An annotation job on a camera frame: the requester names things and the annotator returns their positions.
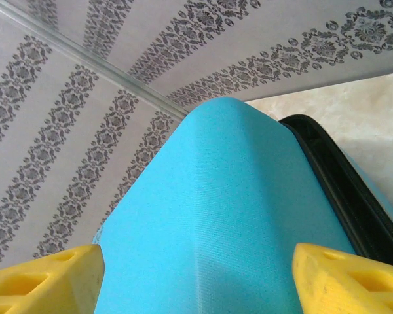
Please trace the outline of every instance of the damask pattern stripe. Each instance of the damask pattern stripe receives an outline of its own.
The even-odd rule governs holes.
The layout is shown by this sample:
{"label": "damask pattern stripe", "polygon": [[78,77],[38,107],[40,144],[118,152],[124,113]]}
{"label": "damask pattern stripe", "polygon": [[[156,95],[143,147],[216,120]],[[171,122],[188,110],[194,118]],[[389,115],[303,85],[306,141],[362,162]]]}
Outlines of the damask pattern stripe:
{"label": "damask pattern stripe", "polygon": [[147,132],[142,138],[143,141],[138,145],[138,149],[134,153],[134,159],[130,162],[131,166],[127,168],[122,182],[118,185],[118,193],[114,195],[114,200],[111,201],[109,210],[105,213],[101,225],[163,146],[170,134],[173,122],[167,114],[160,111],[155,113],[155,116],[150,121],[150,126],[147,128]]}
{"label": "damask pattern stripe", "polygon": [[49,118],[39,130],[24,158],[24,164],[17,170],[17,175],[1,199],[0,205],[0,261],[13,241],[19,224],[24,221],[29,211],[29,204],[36,198],[35,192],[41,189],[51,165],[57,158],[66,135],[76,123],[86,99],[94,88],[98,76],[91,70],[76,65],[69,76],[65,88],[60,92],[55,107],[49,112]]}
{"label": "damask pattern stripe", "polygon": [[[393,9],[393,0],[380,0],[384,9]],[[225,94],[254,88],[260,84],[276,82],[302,75],[311,69],[319,70],[323,64],[337,65],[346,58],[358,60],[364,53],[380,54],[393,50],[393,10],[367,10],[358,8],[345,14],[339,24],[326,23],[326,29],[311,29],[289,45],[278,44],[269,52],[232,64],[190,85],[167,95],[182,107]]]}
{"label": "damask pattern stripe", "polygon": [[38,79],[38,72],[44,65],[51,48],[35,37],[25,36],[19,44],[13,61],[6,66],[0,80],[0,142],[5,136],[9,124],[16,117],[17,110],[31,90],[31,85]]}
{"label": "damask pattern stripe", "polygon": [[29,13],[52,29],[58,30],[56,0],[28,0]]}
{"label": "damask pattern stripe", "polygon": [[134,0],[90,0],[83,46],[106,59]]}
{"label": "damask pattern stripe", "polygon": [[105,165],[121,139],[122,131],[125,130],[137,103],[135,96],[119,90],[119,96],[112,101],[109,113],[105,115],[100,130],[95,134],[96,140],[91,142],[82,165],[77,168],[76,175],[72,178],[73,184],[66,189],[67,194],[56,209],[54,220],[48,225],[48,232],[43,235],[44,240],[39,242],[38,251],[33,254],[34,258],[65,249],[77,219],[81,218],[86,202],[105,171]]}
{"label": "damask pattern stripe", "polygon": [[128,71],[149,84],[226,30],[234,21],[249,15],[248,5],[258,9],[258,0],[188,0],[185,10],[170,21],[150,47]]}

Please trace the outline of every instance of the turquoise suitcase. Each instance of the turquoise suitcase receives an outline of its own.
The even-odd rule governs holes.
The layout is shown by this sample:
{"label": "turquoise suitcase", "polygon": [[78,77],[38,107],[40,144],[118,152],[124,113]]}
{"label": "turquoise suitcase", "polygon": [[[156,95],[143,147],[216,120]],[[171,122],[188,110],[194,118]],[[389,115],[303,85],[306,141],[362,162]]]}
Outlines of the turquoise suitcase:
{"label": "turquoise suitcase", "polygon": [[94,239],[95,313],[302,313],[297,243],[393,264],[393,208],[347,158],[309,117],[197,107]]}

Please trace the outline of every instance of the suitcase shell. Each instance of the suitcase shell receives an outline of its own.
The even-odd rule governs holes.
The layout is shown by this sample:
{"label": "suitcase shell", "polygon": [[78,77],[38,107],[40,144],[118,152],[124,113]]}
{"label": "suitcase shell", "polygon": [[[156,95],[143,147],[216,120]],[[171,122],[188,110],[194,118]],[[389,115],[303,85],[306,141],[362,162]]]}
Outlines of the suitcase shell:
{"label": "suitcase shell", "polygon": [[187,116],[94,241],[99,314],[302,313],[296,244],[355,253],[294,133],[229,97]]}

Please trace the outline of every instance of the black trim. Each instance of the black trim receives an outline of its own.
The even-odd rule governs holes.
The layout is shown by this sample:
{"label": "black trim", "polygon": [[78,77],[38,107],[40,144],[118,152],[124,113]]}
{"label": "black trim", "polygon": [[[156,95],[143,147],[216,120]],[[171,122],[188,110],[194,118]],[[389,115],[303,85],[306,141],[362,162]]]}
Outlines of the black trim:
{"label": "black trim", "polygon": [[332,138],[309,116],[280,123],[297,138],[356,253],[393,265],[393,222]]}

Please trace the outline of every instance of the wallpaper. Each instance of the wallpaper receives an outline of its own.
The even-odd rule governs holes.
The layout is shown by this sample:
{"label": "wallpaper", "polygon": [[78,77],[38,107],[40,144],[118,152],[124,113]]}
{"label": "wallpaper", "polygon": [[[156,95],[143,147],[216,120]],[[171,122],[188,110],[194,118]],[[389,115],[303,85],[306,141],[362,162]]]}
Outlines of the wallpaper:
{"label": "wallpaper", "polygon": [[187,111],[393,72],[393,0],[9,0]]}
{"label": "wallpaper", "polygon": [[0,15],[0,268],[90,243],[178,123]]}

